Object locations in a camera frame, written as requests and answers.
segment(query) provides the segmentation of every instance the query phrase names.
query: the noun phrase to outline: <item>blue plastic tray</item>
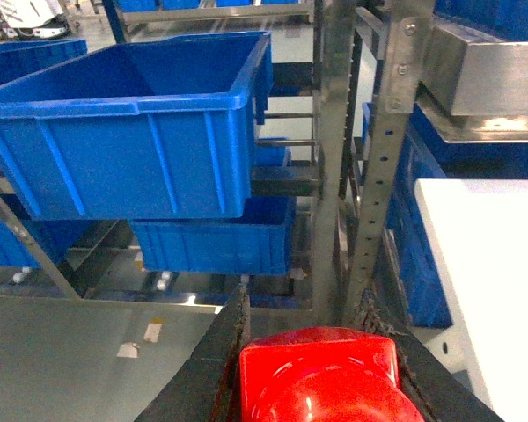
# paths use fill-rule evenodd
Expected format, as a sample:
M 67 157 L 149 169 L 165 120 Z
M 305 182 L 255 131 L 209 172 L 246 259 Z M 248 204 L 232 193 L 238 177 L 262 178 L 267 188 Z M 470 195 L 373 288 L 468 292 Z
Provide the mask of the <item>blue plastic tray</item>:
M 260 138 L 263 140 L 287 140 L 288 138 Z M 258 167 L 270 167 L 288 165 L 291 159 L 291 152 L 286 147 L 257 147 L 256 162 Z
M 370 108 L 364 107 L 364 133 Z M 415 324 L 451 324 L 436 264 L 414 197 L 419 178 L 528 179 L 528 143 L 449 144 L 416 107 L 403 142 L 386 224 L 400 254 L 400 277 Z
M 162 8 L 171 11 L 174 9 L 197 9 L 200 0 L 162 0 Z
M 227 33 L 20 78 L 0 86 L 0 168 L 33 219 L 239 217 L 271 66 L 268 33 Z
M 88 52 L 85 40 L 0 43 L 0 84 L 54 66 Z
M 253 0 L 216 0 L 218 7 L 250 6 Z
M 78 222 L 33 222 L 28 219 L 21 204 L 13 197 L 7 201 L 22 220 L 27 230 L 56 264 L 60 263 L 66 251 L 80 238 L 91 225 L 88 221 Z M 0 266 L 30 266 L 39 264 L 25 246 L 0 221 Z
M 295 198 L 250 198 L 242 217 L 133 221 L 145 268 L 221 274 L 285 274 Z
M 528 41 L 528 0 L 436 0 L 436 13 L 510 41 Z
M 262 4 L 292 4 L 299 3 L 299 0 L 262 0 Z
M 117 0 L 122 11 L 155 11 L 158 7 L 155 0 Z
M 446 328 L 450 311 L 428 246 L 424 227 L 413 222 L 407 204 L 396 192 L 387 213 L 387 228 L 393 236 L 400 259 L 400 279 L 405 287 L 408 312 L 413 325 Z

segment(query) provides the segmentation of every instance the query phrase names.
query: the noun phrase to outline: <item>metal shelving rack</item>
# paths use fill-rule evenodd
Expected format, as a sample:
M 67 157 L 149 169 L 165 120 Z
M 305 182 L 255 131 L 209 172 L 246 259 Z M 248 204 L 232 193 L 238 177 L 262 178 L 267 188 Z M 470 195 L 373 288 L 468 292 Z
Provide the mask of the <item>metal shelving rack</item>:
M 217 7 L 216 0 L 201 0 L 197 9 L 123 12 L 113 1 L 104 2 L 106 15 L 116 42 L 130 41 L 128 26 L 152 22 L 190 22 L 213 19 L 266 18 L 306 16 L 314 20 L 313 0 L 293 4 L 255 4 L 250 6 Z
M 392 2 L 390 10 L 381 9 L 384 15 L 384 19 L 381 20 L 362 7 L 356 8 L 354 0 L 332 2 L 315 0 L 313 4 L 277 5 L 266 8 L 264 6 L 204 7 L 193 11 L 134 14 L 122 14 L 114 5 L 114 0 L 104 1 L 106 14 L 118 43 L 127 42 L 125 25 L 140 22 L 192 18 L 245 18 L 273 14 L 286 16 L 301 13 L 312 13 L 314 17 L 313 63 L 303 65 L 284 63 L 275 66 L 276 84 L 291 84 L 290 80 L 297 75 L 295 79 L 298 80 L 297 84 L 301 92 L 312 96 L 312 111 L 268 115 L 269 119 L 310 120 L 312 138 L 266 142 L 268 146 L 309 147 L 312 158 L 307 162 L 298 163 L 287 171 L 265 168 L 253 170 L 255 195 L 281 194 L 312 198 L 309 213 L 312 305 L 308 306 L 306 301 L 298 302 L 297 298 L 294 302 L 289 302 L 286 298 L 274 296 L 267 298 L 265 307 L 254 309 L 253 315 L 259 312 L 266 316 L 280 313 L 289 316 L 290 319 L 297 319 L 307 318 L 312 313 L 314 324 L 342 324 L 369 331 L 383 331 L 384 326 L 379 322 L 378 314 L 372 311 L 375 308 L 372 304 L 375 298 L 369 296 L 368 291 L 374 289 L 373 280 L 376 267 L 379 265 L 380 246 L 385 246 L 382 248 L 385 250 L 390 249 L 387 248 L 387 241 L 384 241 L 385 214 L 392 192 L 400 147 L 407 130 L 409 115 L 414 108 L 422 75 L 422 58 L 430 35 L 434 2 L 435 0 Z M 378 71 L 369 133 L 371 148 L 368 156 L 365 157 L 364 171 L 361 172 L 358 165 L 358 161 L 362 159 L 361 142 L 352 138 L 352 122 L 363 46 L 366 46 L 378 59 Z M 358 221 L 356 233 L 350 231 L 347 233 L 348 223 L 351 220 L 344 201 L 348 182 L 352 191 L 352 201 L 347 202 L 352 202 L 353 207 L 350 209 Z M 0 178 L 0 193 L 12 193 L 7 181 L 2 178 Z M 58 301 L 59 297 L 64 295 L 65 298 L 78 301 L 83 307 L 131 309 L 174 307 L 178 312 L 208 313 L 215 312 L 217 307 L 226 302 L 226 297 L 220 303 L 210 302 L 209 298 L 205 302 L 204 295 L 198 295 L 194 306 L 186 306 L 191 303 L 188 304 L 187 298 L 183 295 L 161 296 L 145 290 L 103 291 L 96 294 L 93 288 L 94 281 L 99 277 L 98 270 L 105 271 L 106 267 L 100 263 L 107 260 L 106 256 L 109 254 L 106 254 L 106 251 L 129 251 L 127 246 L 114 246 L 114 238 L 118 239 L 115 241 L 116 244 L 126 244 L 125 239 L 129 236 L 129 232 L 125 223 L 102 222 L 102 229 L 98 230 L 95 239 L 90 241 L 92 247 L 86 249 L 87 256 L 74 270 L 67 269 L 65 264 L 55 266 L 1 198 L 0 217 L 36 257 L 43 271 L 56 284 L 57 292 L 55 295 L 50 292 L 44 294 L 39 289 L 28 288 L 23 292 L 24 298 L 0 297 L 0 301 Z M 369 317 L 373 318 L 375 323 L 368 323 Z M 422 358 L 424 359 L 422 365 L 427 365 L 425 358 Z M 439 382 L 449 381 L 444 379 L 445 377 L 442 378 L 441 373 L 438 376 Z M 481 407 L 476 399 L 472 398 L 472 400 L 473 403 L 467 404 L 466 409 L 471 405 Z M 490 417 L 479 420 L 497 419 Z

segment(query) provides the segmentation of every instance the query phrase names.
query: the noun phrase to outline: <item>red plastic object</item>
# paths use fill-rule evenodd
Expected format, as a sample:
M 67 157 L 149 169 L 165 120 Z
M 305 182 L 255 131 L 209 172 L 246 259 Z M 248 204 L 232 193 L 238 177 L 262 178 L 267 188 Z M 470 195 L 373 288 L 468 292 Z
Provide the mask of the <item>red plastic object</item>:
M 422 422 L 399 389 L 389 338 L 308 328 L 257 340 L 240 354 L 243 422 Z

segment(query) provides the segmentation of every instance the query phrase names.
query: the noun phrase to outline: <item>gray floor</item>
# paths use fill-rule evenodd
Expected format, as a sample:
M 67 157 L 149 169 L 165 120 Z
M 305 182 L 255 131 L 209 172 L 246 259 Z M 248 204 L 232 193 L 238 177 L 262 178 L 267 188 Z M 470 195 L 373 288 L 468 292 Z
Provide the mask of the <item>gray floor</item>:
M 89 14 L 87 4 L 84 13 Z M 105 17 L 83 19 L 77 37 L 86 38 L 90 51 L 114 43 Z M 203 22 L 194 25 L 151 24 L 138 28 L 133 41 L 157 40 L 183 32 L 272 30 L 275 62 L 310 62 L 312 28 L 265 22 Z M 109 69 L 98 69 L 101 72 Z M 373 59 L 363 61 L 362 78 L 371 78 Z M 371 95 L 365 84 L 358 104 Z M 271 98 L 270 111 L 308 112 L 309 98 Z M 357 107 L 356 122 L 362 118 Z M 356 132 L 361 124 L 356 124 Z M 301 120 L 271 120 L 261 136 L 305 139 L 311 124 Z M 293 151 L 306 158 L 308 149 Z M 194 285 L 180 286 L 192 290 Z M 165 322 L 156 344 L 141 344 L 153 317 Z M 74 302 L 35 303 L 0 301 L 0 422 L 132 421 L 172 378 L 209 327 L 213 315 L 165 311 L 132 311 L 82 307 Z M 260 313 L 252 319 L 253 337 L 309 325 L 309 317 L 293 318 Z M 122 343 L 141 344 L 137 359 L 118 358 Z
M 164 318 L 156 344 L 143 334 Z M 168 383 L 213 315 L 0 303 L 0 422 L 134 420 Z M 137 359 L 116 357 L 138 342 Z

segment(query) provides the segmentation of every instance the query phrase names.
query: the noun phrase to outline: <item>blue plastic crate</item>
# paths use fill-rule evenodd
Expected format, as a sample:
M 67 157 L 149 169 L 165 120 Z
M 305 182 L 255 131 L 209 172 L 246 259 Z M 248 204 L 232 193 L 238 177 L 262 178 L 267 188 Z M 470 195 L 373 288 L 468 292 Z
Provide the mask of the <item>blue plastic crate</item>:
M 528 0 L 436 0 L 436 13 L 510 41 L 528 41 Z
M 405 288 L 413 325 L 446 328 L 451 325 L 436 263 L 428 247 L 424 227 L 413 222 L 407 203 L 396 192 L 387 212 L 386 225 L 393 231 L 399 253 L 400 279 Z
M 66 251 L 91 225 L 88 221 L 34 222 L 29 220 L 21 204 L 14 197 L 9 197 L 7 201 L 37 243 L 56 264 L 64 259 Z M 25 246 L 2 221 L 0 221 L 0 266 L 39 267 Z
M 293 4 L 299 3 L 299 0 L 262 0 L 262 4 Z
M 260 138 L 262 141 L 287 140 L 288 138 Z M 286 147 L 257 147 L 255 165 L 257 167 L 284 166 L 291 160 L 291 152 Z
M 158 7 L 156 0 L 117 0 L 122 11 L 155 11 Z
M 133 221 L 145 268 L 221 274 L 285 274 L 295 198 L 246 200 L 242 217 L 229 220 Z
M 20 78 L 0 86 L 0 168 L 33 219 L 239 217 L 271 66 L 268 33 L 227 33 Z
M 364 132 L 370 108 L 364 107 Z M 451 324 L 421 213 L 414 197 L 419 178 L 528 179 L 528 143 L 449 144 L 416 107 L 403 142 L 386 225 L 400 255 L 409 313 L 420 326 Z
M 197 9 L 200 0 L 162 0 L 162 8 L 171 11 L 174 9 Z
M 250 6 L 253 0 L 216 0 L 218 7 Z
M 88 52 L 85 40 L 0 43 L 0 84 L 54 66 Z

